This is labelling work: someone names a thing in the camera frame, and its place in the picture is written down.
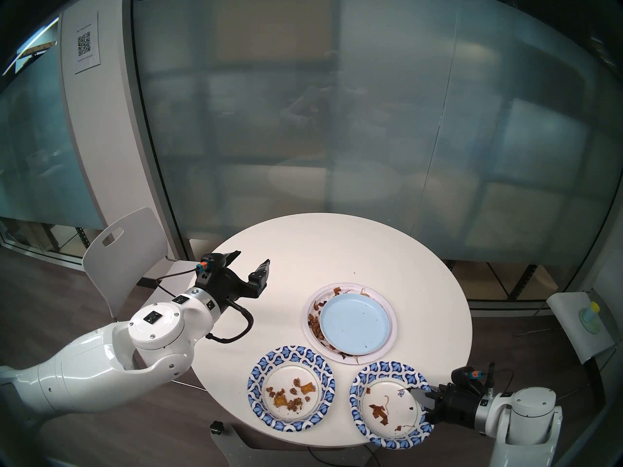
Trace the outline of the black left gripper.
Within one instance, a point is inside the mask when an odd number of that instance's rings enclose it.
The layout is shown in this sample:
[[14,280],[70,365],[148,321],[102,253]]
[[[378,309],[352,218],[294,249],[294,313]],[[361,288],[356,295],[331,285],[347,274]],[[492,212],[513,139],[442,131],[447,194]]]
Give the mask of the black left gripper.
[[[222,254],[221,266],[229,267],[233,261],[241,254],[236,250]],[[229,307],[228,301],[236,302],[240,298],[256,299],[266,289],[270,260],[261,263],[256,271],[248,276],[248,281],[242,281],[231,269],[221,268],[211,271],[205,266],[196,266],[195,287],[205,291],[219,308],[222,314]]]

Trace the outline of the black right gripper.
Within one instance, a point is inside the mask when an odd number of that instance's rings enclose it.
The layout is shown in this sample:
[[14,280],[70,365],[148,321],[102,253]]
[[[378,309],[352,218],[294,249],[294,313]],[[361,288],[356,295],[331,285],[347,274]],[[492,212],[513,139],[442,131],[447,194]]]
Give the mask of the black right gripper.
[[408,387],[408,392],[425,410],[425,422],[475,428],[476,411],[487,389],[479,381],[470,381],[464,385],[440,385],[439,390]]

